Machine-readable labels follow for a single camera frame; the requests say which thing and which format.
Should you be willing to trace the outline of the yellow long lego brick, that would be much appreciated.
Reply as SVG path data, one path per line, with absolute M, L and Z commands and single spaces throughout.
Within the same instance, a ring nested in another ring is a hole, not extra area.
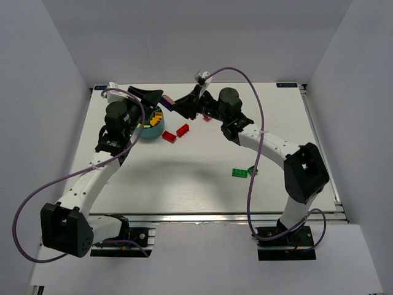
M 160 120 L 160 119 L 162 119 L 163 114 L 162 114 L 161 112 L 156 112 L 154 117 L 155 117 L 156 119 Z

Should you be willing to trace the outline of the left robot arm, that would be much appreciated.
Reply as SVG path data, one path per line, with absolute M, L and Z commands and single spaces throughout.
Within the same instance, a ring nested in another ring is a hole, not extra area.
M 90 218 L 89 214 L 104 186 L 140 138 L 144 121 L 155 111 L 162 95 L 162 90 L 135 87 L 103 90 L 108 106 L 91 162 L 67 193 L 41 209 L 45 247 L 82 258 L 97 243 L 134 242 L 127 218 L 118 214 Z

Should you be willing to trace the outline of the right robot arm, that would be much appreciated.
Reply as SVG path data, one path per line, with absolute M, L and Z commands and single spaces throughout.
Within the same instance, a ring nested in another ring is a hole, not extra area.
M 294 144 L 262 131 L 242 113 L 242 105 L 239 93 L 233 88 L 223 88 L 214 99 L 208 91 L 196 86 L 176 100 L 172 110 L 186 119 L 193 120 L 201 114 L 220 121 L 226 139 L 260 153 L 282 168 L 289 196 L 277 227 L 280 236 L 290 234 L 304 225 L 311 204 L 330 181 L 328 171 L 315 144 Z

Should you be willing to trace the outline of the orange square lego brick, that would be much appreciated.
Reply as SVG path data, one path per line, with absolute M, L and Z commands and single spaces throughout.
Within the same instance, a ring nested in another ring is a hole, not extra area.
M 156 126 L 159 122 L 160 122 L 160 119 L 157 119 L 155 117 L 150 120 L 151 126 Z

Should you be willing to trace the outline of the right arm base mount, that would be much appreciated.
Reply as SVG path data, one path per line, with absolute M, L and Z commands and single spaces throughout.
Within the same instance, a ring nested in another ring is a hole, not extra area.
M 270 241 L 257 242 L 259 261 L 315 261 L 314 238 L 309 226 L 294 234 Z

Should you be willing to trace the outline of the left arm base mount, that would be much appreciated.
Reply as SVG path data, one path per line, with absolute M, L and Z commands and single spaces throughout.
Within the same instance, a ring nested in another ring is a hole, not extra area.
M 148 258 L 153 250 L 156 228 L 131 227 L 123 240 L 110 238 L 92 246 L 91 257 Z

